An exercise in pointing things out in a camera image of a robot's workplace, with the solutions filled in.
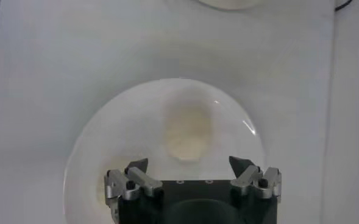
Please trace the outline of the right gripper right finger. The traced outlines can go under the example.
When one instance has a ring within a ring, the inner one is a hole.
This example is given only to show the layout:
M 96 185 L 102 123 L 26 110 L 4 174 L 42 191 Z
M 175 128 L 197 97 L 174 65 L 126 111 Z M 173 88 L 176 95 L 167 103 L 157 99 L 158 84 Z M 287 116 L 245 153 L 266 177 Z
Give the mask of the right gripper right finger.
M 248 195 L 250 191 L 261 200 L 282 198 L 282 173 L 278 168 L 269 167 L 263 172 L 249 159 L 229 156 L 230 166 L 235 179 L 230 180 L 231 187 L 241 196 Z

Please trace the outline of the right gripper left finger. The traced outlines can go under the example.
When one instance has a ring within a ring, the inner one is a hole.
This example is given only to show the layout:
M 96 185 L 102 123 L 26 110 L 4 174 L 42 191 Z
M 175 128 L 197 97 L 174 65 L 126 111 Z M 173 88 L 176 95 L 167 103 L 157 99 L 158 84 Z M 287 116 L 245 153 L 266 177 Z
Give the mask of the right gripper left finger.
M 118 200 L 134 201 L 141 195 L 160 198 L 163 195 L 163 182 L 146 174 L 148 159 L 132 161 L 124 169 L 108 170 L 104 175 L 105 204 L 114 210 Z

